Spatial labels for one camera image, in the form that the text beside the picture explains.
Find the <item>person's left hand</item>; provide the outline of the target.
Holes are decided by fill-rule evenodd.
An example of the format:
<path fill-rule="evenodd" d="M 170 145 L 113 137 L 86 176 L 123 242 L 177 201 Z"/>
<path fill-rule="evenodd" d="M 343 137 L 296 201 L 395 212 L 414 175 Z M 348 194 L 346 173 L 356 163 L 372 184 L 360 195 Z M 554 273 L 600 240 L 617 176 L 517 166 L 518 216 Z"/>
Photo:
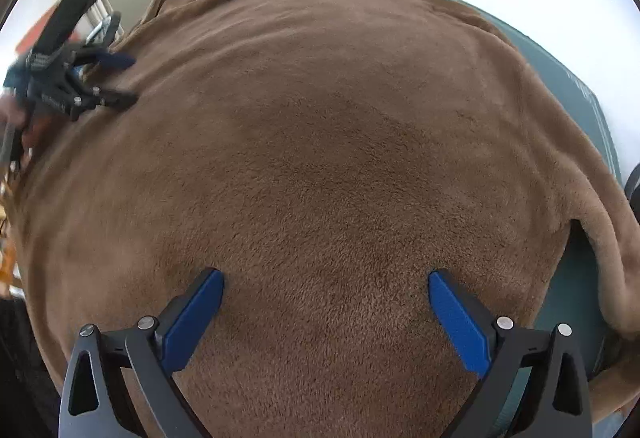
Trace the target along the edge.
<path fill-rule="evenodd" d="M 51 124 L 50 116 L 29 114 L 8 91 L 1 93 L 1 119 L 21 130 L 25 149 L 34 149 Z"/>

